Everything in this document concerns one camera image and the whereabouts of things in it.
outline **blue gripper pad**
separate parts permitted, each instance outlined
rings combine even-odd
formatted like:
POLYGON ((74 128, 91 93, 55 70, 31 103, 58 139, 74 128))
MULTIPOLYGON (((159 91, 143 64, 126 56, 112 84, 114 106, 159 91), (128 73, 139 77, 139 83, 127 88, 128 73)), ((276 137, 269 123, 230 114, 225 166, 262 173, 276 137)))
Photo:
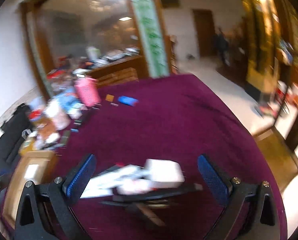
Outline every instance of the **blue gripper pad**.
POLYGON ((62 185, 62 190, 70 205, 75 204, 79 200, 95 169, 96 157, 93 154, 89 154, 70 171, 62 185))
POLYGON ((198 158, 198 169, 218 204, 226 207, 229 201, 228 188, 203 155, 198 158))

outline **orange sticky note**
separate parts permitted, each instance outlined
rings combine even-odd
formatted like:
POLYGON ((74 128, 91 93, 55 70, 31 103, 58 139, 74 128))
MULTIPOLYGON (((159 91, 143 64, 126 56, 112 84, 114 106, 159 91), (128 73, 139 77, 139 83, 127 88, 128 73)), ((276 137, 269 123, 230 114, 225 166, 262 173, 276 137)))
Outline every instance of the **orange sticky note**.
POLYGON ((109 101, 109 102, 112 102, 114 99, 114 96, 113 95, 107 95, 106 96, 106 100, 109 101))

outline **white floor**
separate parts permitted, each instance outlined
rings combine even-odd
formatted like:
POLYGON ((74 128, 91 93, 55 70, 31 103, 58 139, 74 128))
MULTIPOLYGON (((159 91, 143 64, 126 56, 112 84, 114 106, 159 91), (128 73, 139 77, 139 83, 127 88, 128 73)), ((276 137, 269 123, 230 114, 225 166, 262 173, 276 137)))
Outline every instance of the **white floor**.
MULTIPOLYGON (((262 118, 255 110, 256 101, 241 87, 217 73, 220 62, 216 58, 204 58, 179 62, 182 73, 192 73, 206 84, 236 115, 251 134, 272 125, 273 118, 262 118)), ((278 119, 276 128, 286 138, 298 111, 291 107, 291 114, 286 119, 278 119)), ((288 222, 288 237, 298 226, 298 176, 289 184, 282 194, 288 222)))

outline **pink basket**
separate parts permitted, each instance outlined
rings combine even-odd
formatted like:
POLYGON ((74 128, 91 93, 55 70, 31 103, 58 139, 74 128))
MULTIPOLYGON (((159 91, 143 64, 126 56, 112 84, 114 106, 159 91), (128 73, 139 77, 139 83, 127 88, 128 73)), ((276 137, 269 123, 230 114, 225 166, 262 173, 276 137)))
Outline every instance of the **pink basket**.
POLYGON ((101 102, 97 88, 97 80, 86 77, 76 80, 75 88, 82 103, 87 107, 92 107, 101 102))

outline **white wall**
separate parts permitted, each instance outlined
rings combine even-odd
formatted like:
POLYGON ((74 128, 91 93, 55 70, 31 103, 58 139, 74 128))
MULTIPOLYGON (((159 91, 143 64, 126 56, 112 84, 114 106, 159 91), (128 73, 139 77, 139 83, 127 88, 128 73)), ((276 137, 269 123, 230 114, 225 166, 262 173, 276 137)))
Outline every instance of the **white wall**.
POLYGON ((6 0, 0 7, 0 116, 36 87, 28 62, 18 5, 6 0))
POLYGON ((238 24, 245 15, 241 0, 180 0, 180 8, 164 9, 167 33, 177 36, 179 60, 184 60, 187 54, 199 57, 192 9, 212 10, 215 27, 222 27, 224 32, 238 24))

